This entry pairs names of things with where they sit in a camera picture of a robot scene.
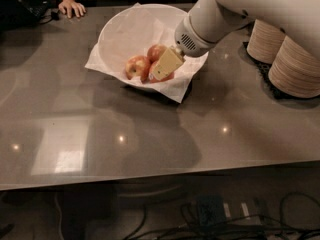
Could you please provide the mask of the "person's hand on table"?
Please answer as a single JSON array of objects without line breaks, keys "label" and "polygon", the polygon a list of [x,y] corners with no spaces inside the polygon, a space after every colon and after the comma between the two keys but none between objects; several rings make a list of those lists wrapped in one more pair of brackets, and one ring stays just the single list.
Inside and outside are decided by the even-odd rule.
[{"label": "person's hand on table", "polygon": [[64,14],[68,19],[71,19],[73,16],[80,18],[86,14],[85,7],[74,0],[63,0],[58,5],[59,11]]}]

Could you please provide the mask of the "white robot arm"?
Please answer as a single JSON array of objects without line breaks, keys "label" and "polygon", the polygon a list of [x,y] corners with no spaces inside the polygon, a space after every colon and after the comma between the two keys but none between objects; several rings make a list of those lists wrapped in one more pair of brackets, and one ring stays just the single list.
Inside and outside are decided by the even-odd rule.
[{"label": "white robot arm", "polygon": [[198,0],[175,30],[175,46],[160,57],[151,74],[158,81],[200,57],[229,33],[264,21],[320,58],[320,0]]}]

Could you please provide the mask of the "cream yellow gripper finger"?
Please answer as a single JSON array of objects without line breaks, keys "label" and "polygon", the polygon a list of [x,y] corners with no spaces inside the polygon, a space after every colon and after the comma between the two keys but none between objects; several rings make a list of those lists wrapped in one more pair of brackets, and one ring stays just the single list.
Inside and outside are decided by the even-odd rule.
[{"label": "cream yellow gripper finger", "polygon": [[167,48],[151,70],[151,79],[162,81],[168,78],[174,71],[181,67],[184,62],[184,54],[180,48],[173,46]]}]

